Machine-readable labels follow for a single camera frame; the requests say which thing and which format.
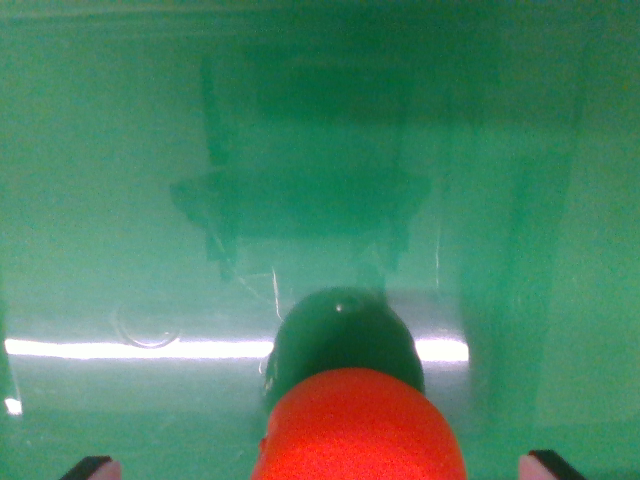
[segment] black object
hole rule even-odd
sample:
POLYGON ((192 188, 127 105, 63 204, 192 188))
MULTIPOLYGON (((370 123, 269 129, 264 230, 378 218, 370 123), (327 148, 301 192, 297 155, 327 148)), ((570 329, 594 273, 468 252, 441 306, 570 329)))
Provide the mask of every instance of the black object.
POLYGON ((100 467, 112 461, 113 459, 108 456, 84 457, 60 480, 87 480, 91 475, 96 473, 100 467))
POLYGON ((553 450, 531 450, 529 455, 538 459, 558 480, 586 480, 583 475, 553 450))
POLYGON ((282 323, 266 370, 267 409, 305 379, 339 368, 376 370, 425 391, 413 337, 384 297, 333 288, 301 300, 282 323))

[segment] orange ball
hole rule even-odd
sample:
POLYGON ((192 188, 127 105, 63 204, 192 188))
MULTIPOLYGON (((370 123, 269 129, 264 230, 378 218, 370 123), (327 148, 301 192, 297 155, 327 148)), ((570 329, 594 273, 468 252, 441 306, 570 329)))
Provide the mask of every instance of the orange ball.
POLYGON ((466 480, 458 442, 420 392, 365 368, 296 385, 271 413, 252 480, 466 480))

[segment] scratch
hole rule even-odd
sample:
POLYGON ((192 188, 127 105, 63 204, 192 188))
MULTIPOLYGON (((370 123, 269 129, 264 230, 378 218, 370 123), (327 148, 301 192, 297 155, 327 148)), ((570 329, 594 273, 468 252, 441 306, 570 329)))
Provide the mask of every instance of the scratch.
POLYGON ((278 277, 276 276, 276 270, 271 267, 271 273, 273 274, 273 296, 276 299, 276 315, 280 321, 282 321, 282 317, 280 316, 280 292, 278 290, 278 277))

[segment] red foam ball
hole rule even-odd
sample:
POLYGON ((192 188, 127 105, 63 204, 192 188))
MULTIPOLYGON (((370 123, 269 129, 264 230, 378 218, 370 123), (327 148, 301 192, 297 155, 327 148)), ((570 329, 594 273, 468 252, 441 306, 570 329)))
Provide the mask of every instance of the red foam ball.
POLYGON ((449 424, 389 375, 330 370, 278 402, 252 480, 466 480, 449 424))

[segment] green surface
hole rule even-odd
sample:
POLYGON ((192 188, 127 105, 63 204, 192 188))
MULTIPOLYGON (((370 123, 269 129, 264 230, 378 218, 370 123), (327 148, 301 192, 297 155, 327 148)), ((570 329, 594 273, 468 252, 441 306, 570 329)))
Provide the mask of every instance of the green surface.
POLYGON ((333 286, 426 342, 471 480, 639 478, 640 9, 410 5, 0 6, 2 330, 42 342, 0 478, 248 478, 265 345, 333 286))

